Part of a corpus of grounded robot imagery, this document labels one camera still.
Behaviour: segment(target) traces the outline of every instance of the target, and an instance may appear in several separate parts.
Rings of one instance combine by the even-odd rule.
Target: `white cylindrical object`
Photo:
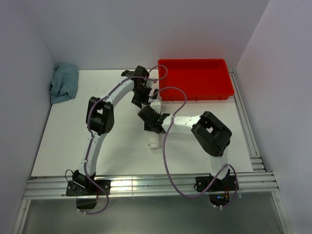
[[[146,131],[146,140],[147,145],[150,147],[151,150],[157,150],[160,148],[159,134]]]

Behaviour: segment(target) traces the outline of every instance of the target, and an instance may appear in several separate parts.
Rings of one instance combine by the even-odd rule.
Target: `folded cloth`
[[[51,104],[68,101],[76,97],[78,90],[78,69],[70,64],[61,63],[54,67],[50,83]]]

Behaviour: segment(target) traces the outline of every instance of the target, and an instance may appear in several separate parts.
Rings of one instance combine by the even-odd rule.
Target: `gray floor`
[[[77,213],[74,200],[32,201],[24,234],[280,234],[271,193],[243,194],[223,211],[207,196],[111,198],[98,215]]]

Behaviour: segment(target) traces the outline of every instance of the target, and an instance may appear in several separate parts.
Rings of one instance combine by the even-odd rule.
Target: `robotic arm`
[[[73,173],[73,182],[84,194],[88,194],[94,186],[86,177],[84,164],[86,164],[87,174],[93,180],[96,175],[96,164],[102,143],[114,126],[114,107],[128,92],[134,92],[132,103],[141,108],[138,116],[144,121],[144,130],[164,134],[172,121],[172,115],[160,114],[151,107],[153,106],[151,103],[156,101],[153,99],[158,90],[151,94],[153,81],[137,78],[138,76],[148,78],[149,74],[145,68],[138,66],[134,72],[124,71],[121,76],[129,78],[136,76],[136,78],[131,78],[124,83],[120,82],[121,85],[110,92],[105,101],[99,102],[92,112],[92,106],[106,95],[98,98],[92,97],[89,100],[86,121],[88,122],[90,117],[90,130],[94,138],[88,145],[88,160],[83,158],[80,167]],[[175,117],[170,132],[195,136],[203,150],[211,156],[211,176],[215,176],[228,163],[227,146],[230,144],[232,132],[211,112],[206,111],[200,116],[193,117]],[[230,169],[226,168],[218,175],[217,180],[223,183],[229,173]]]

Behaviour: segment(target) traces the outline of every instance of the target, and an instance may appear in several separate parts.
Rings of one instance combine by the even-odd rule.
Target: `blue cloth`
[[[54,67],[50,83],[51,104],[68,101],[76,97],[78,90],[78,69],[70,64],[61,63]]]

